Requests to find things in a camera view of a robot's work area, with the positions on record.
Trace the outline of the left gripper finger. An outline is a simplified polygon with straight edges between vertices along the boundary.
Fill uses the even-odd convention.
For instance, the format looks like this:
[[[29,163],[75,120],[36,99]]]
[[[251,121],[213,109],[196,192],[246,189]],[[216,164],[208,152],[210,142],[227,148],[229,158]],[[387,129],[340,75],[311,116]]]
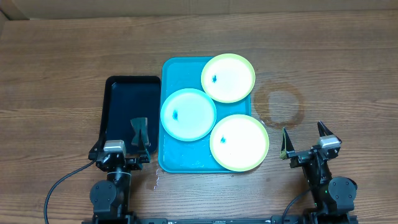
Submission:
[[[147,150],[149,146],[149,137],[147,134],[147,121],[139,122],[139,155],[141,159],[150,159],[150,154]]]
[[[95,143],[95,145],[93,146],[93,152],[98,152],[98,151],[102,151],[104,144],[106,142],[106,134],[102,133],[100,134],[97,142]]]

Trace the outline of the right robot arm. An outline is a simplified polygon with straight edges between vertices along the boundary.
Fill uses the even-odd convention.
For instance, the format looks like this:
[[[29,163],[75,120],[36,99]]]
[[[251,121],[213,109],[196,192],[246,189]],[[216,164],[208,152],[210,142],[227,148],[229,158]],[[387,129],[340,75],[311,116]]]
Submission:
[[[285,128],[282,129],[280,158],[288,159],[291,168],[301,167],[309,189],[296,196],[286,207],[281,223],[357,223],[354,200],[358,185],[347,177],[333,177],[328,161],[338,157],[342,140],[331,132],[322,121],[317,123],[319,138],[316,145],[297,152]],[[306,208],[302,215],[288,217],[291,206],[306,194],[311,193],[314,208]]]

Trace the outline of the light blue plate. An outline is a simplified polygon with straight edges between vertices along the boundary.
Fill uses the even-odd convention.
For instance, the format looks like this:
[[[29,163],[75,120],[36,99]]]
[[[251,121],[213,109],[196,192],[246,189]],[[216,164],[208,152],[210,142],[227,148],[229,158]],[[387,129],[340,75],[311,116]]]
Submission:
[[[204,91],[184,88],[166,98],[161,107],[160,122],[173,138],[196,141],[213,129],[216,106]]]

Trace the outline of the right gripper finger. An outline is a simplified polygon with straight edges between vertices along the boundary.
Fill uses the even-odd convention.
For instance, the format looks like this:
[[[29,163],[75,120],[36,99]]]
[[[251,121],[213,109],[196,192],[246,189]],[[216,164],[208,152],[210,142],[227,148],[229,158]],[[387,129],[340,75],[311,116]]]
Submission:
[[[325,124],[322,121],[319,121],[317,123],[317,127],[320,137],[333,135],[333,133],[325,126]]]
[[[290,159],[292,154],[295,153],[295,149],[292,145],[292,142],[289,138],[287,130],[285,127],[282,128],[282,146],[280,150],[280,158],[281,159]]]

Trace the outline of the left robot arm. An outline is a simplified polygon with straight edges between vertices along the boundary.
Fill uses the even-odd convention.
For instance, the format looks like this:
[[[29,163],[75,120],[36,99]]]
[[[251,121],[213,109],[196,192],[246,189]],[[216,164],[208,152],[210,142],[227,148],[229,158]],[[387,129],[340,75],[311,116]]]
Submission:
[[[129,210],[129,198],[131,172],[141,170],[144,163],[150,162],[147,118],[134,118],[131,125],[134,130],[132,145],[138,147],[137,157],[128,158],[124,141],[107,141],[105,134],[100,135],[89,152],[89,160],[106,172],[106,180],[95,183],[90,190],[92,223],[140,222],[137,215]]]

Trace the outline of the dark sponge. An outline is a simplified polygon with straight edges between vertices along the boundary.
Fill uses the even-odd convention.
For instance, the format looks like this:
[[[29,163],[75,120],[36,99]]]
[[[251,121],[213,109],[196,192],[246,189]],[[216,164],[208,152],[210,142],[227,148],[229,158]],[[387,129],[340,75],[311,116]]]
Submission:
[[[147,118],[133,118],[131,126],[134,131],[134,137],[131,141],[132,146],[150,146]]]

